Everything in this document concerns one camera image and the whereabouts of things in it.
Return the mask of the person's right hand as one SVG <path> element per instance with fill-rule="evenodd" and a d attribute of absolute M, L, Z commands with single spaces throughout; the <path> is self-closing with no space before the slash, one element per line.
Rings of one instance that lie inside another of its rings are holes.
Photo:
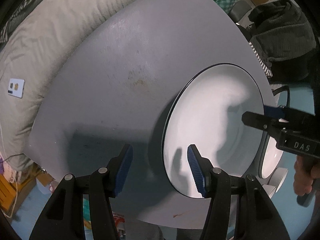
<path fill-rule="evenodd" d="M 303 166 L 303 157 L 297 156 L 295 165 L 293 189 L 298 196 L 304 196 L 312 191 L 312 184 L 319 178 L 319 163 L 315 164 L 310 172 L 306 172 Z"/>

